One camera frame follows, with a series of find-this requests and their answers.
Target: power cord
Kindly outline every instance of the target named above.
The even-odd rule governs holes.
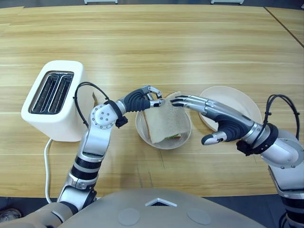
[[[299,114],[294,103],[292,102],[292,100],[286,96],[286,95],[282,95],[282,94],[272,94],[268,97],[267,99],[267,103],[266,103],[266,111],[265,111],[265,117],[264,117],[264,121],[263,121],[263,126],[261,131],[259,132],[259,134],[257,135],[256,139],[253,141],[253,143],[250,145],[251,148],[254,148],[258,138],[260,137],[261,133],[263,132],[263,130],[265,129],[266,125],[268,124],[268,117],[271,115],[270,112],[270,106],[273,103],[273,101],[277,98],[280,97],[282,98],[288,105],[289,107],[293,110],[294,112],[294,116],[295,116],[295,121],[296,121],[296,134],[295,137],[297,138],[297,140],[299,140],[299,132],[300,132],[300,120],[299,120]]]
[[[47,202],[48,203],[51,203],[51,199],[49,197],[49,192],[48,192],[48,189],[49,189],[49,166],[48,166],[48,150],[49,150],[49,147],[52,143],[52,139],[49,139],[45,148],[44,148],[44,165],[45,165],[45,168],[46,168],[46,186],[45,186],[45,195],[46,195],[46,199],[47,199]]]
[[[75,90],[74,97],[73,97],[73,98],[74,98],[74,102],[75,102],[75,106],[76,106],[76,109],[77,109],[77,111],[78,111],[78,113],[79,113],[79,115],[80,115],[80,118],[82,119],[82,121],[83,121],[83,123],[86,125],[86,127],[88,128],[88,127],[89,127],[89,124],[87,123],[87,121],[86,121],[84,115],[81,113],[81,110],[80,110],[79,104],[78,104],[78,99],[77,99],[78,89],[79,89],[80,87],[86,86],[86,85],[87,85],[87,86],[92,86],[92,87],[96,88],[98,91],[100,91],[100,92],[105,96],[105,99],[106,99],[106,100],[109,100],[109,97],[107,96],[107,94],[105,94],[104,91],[102,91],[101,88],[99,88],[98,86],[96,86],[95,84],[93,84],[93,83],[91,83],[91,82],[82,82],[82,83],[80,83],[80,84],[77,86],[77,88],[76,88],[76,90]]]
[[[286,222],[287,222],[286,212],[284,212],[279,219],[279,228],[284,228]]]

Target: black cable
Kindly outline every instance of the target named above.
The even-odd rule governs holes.
[[[282,228],[282,221],[285,218],[285,216],[286,216],[286,212],[284,212],[279,219],[279,228]]]
[[[78,100],[77,100],[78,89],[79,89],[80,87],[86,86],[86,85],[87,85],[87,86],[92,86],[92,87],[96,88],[98,91],[100,91],[100,92],[105,96],[105,99],[106,99],[106,100],[109,100],[109,97],[107,96],[107,94],[105,94],[104,91],[102,91],[101,88],[99,88],[98,86],[96,86],[95,84],[93,84],[93,83],[91,83],[91,82],[82,82],[82,83],[80,83],[80,84],[77,86],[77,88],[76,88],[76,90],[75,90],[75,94],[74,94],[73,99],[74,99],[74,102],[75,102],[76,109],[77,109],[77,111],[78,111],[78,113],[79,113],[79,115],[80,115],[80,118],[82,119],[82,121],[83,121],[83,123],[86,125],[86,127],[88,128],[88,127],[89,127],[89,124],[87,123],[87,121],[86,121],[84,115],[81,113],[81,110],[80,110],[79,104],[78,104]]]
[[[268,117],[271,115],[271,112],[270,112],[271,104],[273,103],[273,101],[277,97],[282,98],[289,105],[289,107],[293,110],[294,116],[295,116],[295,121],[296,121],[296,134],[295,134],[295,137],[297,138],[297,140],[299,140],[300,120],[299,120],[299,113],[298,113],[298,111],[297,111],[294,103],[292,102],[292,100],[288,96],[285,96],[285,95],[282,95],[282,94],[278,94],[278,95],[272,94],[267,99],[266,111],[265,111],[265,117],[264,117],[264,120],[263,120],[262,129],[260,130],[260,132],[257,135],[256,139],[251,144],[251,146],[250,146],[251,148],[253,148],[255,146],[255,144],[256,144],[257,140],[259,139],[261,133],[263,132],[263,130],[267,126],[267,124],[268,124]]]
[[[283,224],[282,224],[282,228],[284,228],[285,227],[285,223],[287,222],[287,219],[285,218],[285,220],[284,220],[284,222],[283,222]]]

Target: plate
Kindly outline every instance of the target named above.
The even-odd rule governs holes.
[[[158,149],[171,150],[182,146],[189,139],[191,135],[191,131],[192,131],[191,120],[187,113],[185,113],[185,121],[187,122],[187,126],[189,127],[189,130],[185,133],[182,133],[180,138],[164,139],[163,141],[158,143],[152,143],[149,138],[148,128],[143,116],[143,112],[137,113],[135,118],[135,125],[138,134],[146,143]]]
[[[234,108],[259,124],[262,122],[262,115],[256,103],[249,96],[237,89],[227,86],[214,86],[204,90],[199,96],[221,102]],[[199,116],[209,128],[217,131],[218,123],[203,116],[201,113],[199,113]]]

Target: white bread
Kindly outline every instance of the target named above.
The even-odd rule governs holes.
[[[159,143],[167,137],[189,130],[185,121],[184,108],[174,107],[170,102],[179,95],[181,92],[169,94],[163,106],[146,109],[143,112],[152,143]]]

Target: white bowl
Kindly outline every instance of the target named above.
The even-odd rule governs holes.
[[[142,112],[137,113],[135,118],[135,125],[138,134],[146,143],[158,149],[171,150],[182,146],[189,139],[191,135],[192,125],[191,125],[190,117],[187,113],[185,113],[185,121],[187,122],[187,126],[189,127],[189,130],[185,133],[182,133],[181,138],[164,139],[163,141],[158,143],[151,142],[151,139],[149,138],[149,134],[148,134],[147,124]]]

